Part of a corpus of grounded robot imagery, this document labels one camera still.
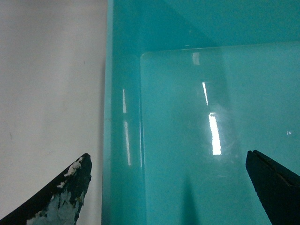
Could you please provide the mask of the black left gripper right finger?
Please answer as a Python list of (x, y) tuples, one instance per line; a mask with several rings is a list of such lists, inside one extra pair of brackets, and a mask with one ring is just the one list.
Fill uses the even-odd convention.
[(272, 158), (247, 152), (246, 170), (273, 225), (300, 223), (300, 176)]

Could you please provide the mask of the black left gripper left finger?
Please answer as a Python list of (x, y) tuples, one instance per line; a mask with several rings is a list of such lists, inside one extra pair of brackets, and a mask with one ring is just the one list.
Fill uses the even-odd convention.
[(2, 225), (75, 225), (91, 181), (92, 162), (80, 156), (21, 206)]

